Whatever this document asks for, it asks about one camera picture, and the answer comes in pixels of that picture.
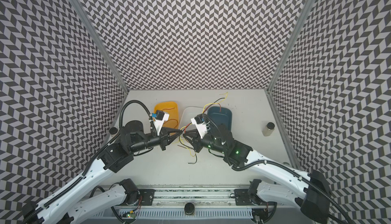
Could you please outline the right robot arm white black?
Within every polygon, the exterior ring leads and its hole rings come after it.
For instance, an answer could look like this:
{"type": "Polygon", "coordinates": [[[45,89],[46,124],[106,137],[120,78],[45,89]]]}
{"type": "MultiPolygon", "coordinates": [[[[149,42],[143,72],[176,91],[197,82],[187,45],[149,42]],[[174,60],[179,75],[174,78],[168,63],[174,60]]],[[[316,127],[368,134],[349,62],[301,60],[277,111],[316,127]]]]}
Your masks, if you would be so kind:
{"type": "Polygon", "coordinates": [[[264,156],[234,139],[223,124],[216,124],[206,114],[197,115],[191,123],[195,129],[185,130],[183,136],[196,152],[203,148],[220,152],[232,170],[252,170],[273,181],[255,183],[249,194],[256,200],[299,208],[302,214],[319,224],[326,224],[329,220],[339,224],[353,222],[333,199],[329,183],[321,172],[293,169],[264,156]]]}

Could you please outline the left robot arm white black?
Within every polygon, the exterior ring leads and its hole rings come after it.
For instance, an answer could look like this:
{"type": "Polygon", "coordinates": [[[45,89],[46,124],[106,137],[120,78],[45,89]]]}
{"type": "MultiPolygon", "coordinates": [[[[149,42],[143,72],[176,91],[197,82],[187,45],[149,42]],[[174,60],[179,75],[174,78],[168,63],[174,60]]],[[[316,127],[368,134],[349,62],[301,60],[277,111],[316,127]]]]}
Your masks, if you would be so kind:
{"type": "Polygon", "coordinates": [[[126,102],[119,114],[119,132],[92,157],[85,169],[61,189],[38,203],[23,206],[24,224],[79,224],[89,217],[120,204],[141,204],[139,190],[131,179],[121,181],[114,188],[90,199],[82,198],[122,168],[154,147],[165,150],[183,133],[181,129],[164,127],[169,114],[150,113],[138,100],[126,102]],[[151,132],[144,133],[139,121],[123,123],[124,112],[131,104],[139,104],[146,111],[151,132]]]}

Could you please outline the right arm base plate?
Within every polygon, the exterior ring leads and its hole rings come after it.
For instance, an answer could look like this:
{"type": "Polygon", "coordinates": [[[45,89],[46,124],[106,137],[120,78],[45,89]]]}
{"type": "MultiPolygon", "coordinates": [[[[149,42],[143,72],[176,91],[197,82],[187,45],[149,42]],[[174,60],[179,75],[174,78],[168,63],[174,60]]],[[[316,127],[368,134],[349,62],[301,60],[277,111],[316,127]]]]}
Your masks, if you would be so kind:
{"type": "Polygon", "coordinates": [[[261,204],[260,200],[248,194],[247,189],[234,189],[233,194],[236,206],[259,206],[261,204]]]}

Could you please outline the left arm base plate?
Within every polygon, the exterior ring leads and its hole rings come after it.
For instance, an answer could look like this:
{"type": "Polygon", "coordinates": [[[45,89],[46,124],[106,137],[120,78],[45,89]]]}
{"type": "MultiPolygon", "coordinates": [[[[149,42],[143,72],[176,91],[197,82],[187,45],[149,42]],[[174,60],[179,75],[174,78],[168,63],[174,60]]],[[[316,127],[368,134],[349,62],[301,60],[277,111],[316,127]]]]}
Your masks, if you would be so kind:
{"type": "Polygon", "coordinates": [[[127,195],[125,203],[134,206],[151,206],[154,200],[154,196],[154,189],[138,189],[127,195]]]}

